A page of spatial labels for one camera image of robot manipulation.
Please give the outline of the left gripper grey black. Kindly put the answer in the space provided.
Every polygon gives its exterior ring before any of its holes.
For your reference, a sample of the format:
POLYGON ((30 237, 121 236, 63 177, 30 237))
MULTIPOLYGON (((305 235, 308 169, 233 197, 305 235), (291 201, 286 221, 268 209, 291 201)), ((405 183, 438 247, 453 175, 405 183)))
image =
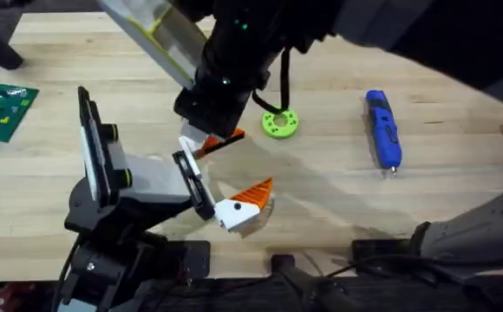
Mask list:
POLYGON ((180 150, 171 160, 151 159, 126 154, 115 124, 99 127, 111 157, 120 195, 148 205, 185 205, 204 220, 214 218, 227 231, 235 231, 259 215, 267 206, 273 187, 268 178, 215 204, 206 177, 197 164, 198 153, 208 134, 181 123, 180 150))

